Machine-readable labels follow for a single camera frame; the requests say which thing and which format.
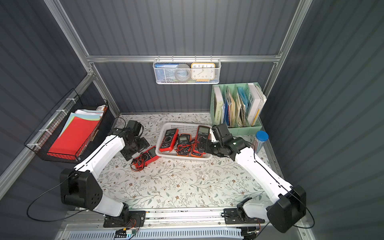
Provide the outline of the large red multimeter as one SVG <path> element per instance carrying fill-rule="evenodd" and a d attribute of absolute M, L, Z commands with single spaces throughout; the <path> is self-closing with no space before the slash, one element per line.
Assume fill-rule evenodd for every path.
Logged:
<path fill-rule="evenodd" d="M 178 139 L 179 130 L 169 129 L 166 130 L 165 136 L 159 147 L 160 152 L 170 152 L 174 149 L 175 143 Z"/>

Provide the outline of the small black multimeter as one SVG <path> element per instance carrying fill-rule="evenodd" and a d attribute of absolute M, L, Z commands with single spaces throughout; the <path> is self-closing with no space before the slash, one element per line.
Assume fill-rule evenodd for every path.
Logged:
<path fill-rule="evenodd" d="M 176 148 L 177 155 L 182 157 L 188 157 L 190 155 L 191 149 L 191 135 L 180 134 L 178 136 L 178 145 Z"/>

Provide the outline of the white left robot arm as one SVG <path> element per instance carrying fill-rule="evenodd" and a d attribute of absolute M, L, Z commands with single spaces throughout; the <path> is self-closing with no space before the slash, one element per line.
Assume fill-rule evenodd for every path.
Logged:
<path fill-rule="evenodd" d="M 104 195 L 98 179 L 103 169 L 120 151 L 127 161 L 147 149 L 148 141 L 135 136 L 131 129 L 112 129 L 105 140 L 85 160 L 60 174 L 61 201 L 65 205 L 84 208 L 111 218 L 127 219 L 129 207 Z"/>

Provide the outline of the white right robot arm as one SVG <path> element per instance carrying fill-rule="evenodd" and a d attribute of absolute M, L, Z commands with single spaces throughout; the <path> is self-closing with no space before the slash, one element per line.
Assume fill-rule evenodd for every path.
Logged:
<path fill-rule="evenodd" d="M 207 152 L 218 157 L 229 157 L 246 170 L 263 188 L 269 204 L 257 204 L 247 200 L 241 209 L 249 218 L 268 220 L 281 233 L 286 233 L 309 210 L 307 193 L 301 186 L 292 186 L 279 177 L 257 155 L 252 144 L 243 138 L 226 143 L 208 143 Z"/>

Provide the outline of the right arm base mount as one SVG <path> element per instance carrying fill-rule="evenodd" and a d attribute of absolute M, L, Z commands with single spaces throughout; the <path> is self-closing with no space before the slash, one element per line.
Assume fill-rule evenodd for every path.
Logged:
<path fill-rule="evenodd" d="M 244 211 L 237 208 L 224 209 L 221 213 L 221 217 L 225 219 L 227 225 L 236 225 L 236 224 L 264 224 L 265 220 L 259 218 L 250 218 Z"/>

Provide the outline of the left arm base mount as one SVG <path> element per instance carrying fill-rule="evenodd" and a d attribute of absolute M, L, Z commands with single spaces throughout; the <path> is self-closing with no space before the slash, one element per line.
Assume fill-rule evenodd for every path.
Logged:
<path fill-rule="evenodd" d="M 146 211 L 122 212 L 119 217 L 105 216 L 104 228 L 138 228 L 144 225 Z"/>

